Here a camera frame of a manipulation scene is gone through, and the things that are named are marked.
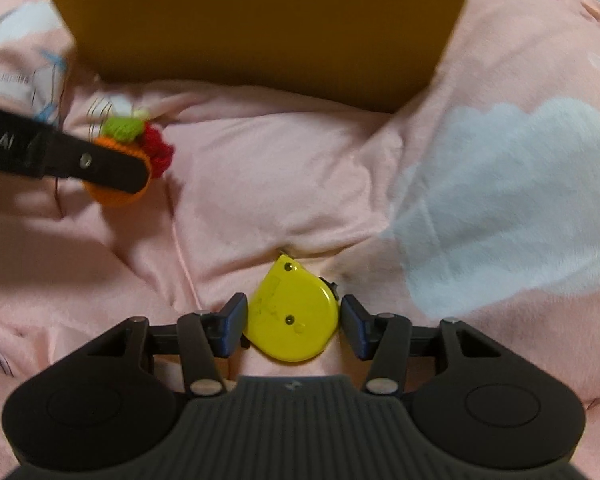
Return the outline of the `yellow tape measure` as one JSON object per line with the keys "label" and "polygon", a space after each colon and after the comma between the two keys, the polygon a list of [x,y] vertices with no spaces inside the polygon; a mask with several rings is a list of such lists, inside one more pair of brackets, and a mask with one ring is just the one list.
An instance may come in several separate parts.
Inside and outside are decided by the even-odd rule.
{"label": "yellow tape measure", "polygon": [[339,310],[337,285],[283,254],[248,299],[244,336],[274,360],[309,361],[336,333]]}

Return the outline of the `orange crochet fruit toy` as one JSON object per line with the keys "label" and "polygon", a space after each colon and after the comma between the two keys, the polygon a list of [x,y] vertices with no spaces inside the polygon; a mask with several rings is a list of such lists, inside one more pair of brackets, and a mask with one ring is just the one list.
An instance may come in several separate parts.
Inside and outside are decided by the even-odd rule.
{"label": "orange crochet fruit toy", "polygon": [[148,190],[149,183],[160,179],[170,168],[175,153],[174,146],[163,139],[159,127],[137,117],[108,117],[94,143],[109,151],[141,160],[149,174],[144,179],[144,186],[135,193],[84,182],[83,186],[91,199],[105,207],[121,207],[140,200]]}

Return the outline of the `pink cloud-print bedspread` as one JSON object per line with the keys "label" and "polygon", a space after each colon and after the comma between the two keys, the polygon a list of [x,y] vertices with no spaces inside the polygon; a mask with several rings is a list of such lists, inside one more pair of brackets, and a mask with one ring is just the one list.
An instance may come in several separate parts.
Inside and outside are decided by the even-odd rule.
{"label": "pink cloud-print bedspread", "polygon": [[[0,107],[175,148],[137,203],[0,174],[0,419],[15,386],[133,315],[255,289],[280,254],[373,312],[460,318],[580,396],[600,479],[600,0],[466,0],[394,114],[257,87],[104,84],[52,0],[0,0]],[[0,421],[0,478],[16,466]]]}

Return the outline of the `orange cardboard storage box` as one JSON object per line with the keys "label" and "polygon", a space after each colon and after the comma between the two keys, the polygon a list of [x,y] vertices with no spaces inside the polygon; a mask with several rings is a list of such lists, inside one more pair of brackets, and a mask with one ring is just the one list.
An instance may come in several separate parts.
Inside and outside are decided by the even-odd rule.
{"label": "orange cardboard storage box", "polygon": [[430,83],[465,0],[54,0],[110,82],[249,84],[392,113]]}

